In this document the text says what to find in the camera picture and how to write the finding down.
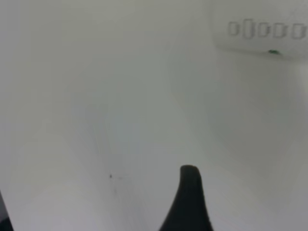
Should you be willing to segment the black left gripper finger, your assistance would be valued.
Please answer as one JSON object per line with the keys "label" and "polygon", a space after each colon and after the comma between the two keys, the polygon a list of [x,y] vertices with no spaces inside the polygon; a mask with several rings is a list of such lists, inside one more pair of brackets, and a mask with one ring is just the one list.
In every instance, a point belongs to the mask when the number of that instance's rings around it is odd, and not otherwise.
{"label": "black left gripper finger", "polygon": [[161,231],[212,231],[202,177],[192,165],[180,167],[180,182]]}

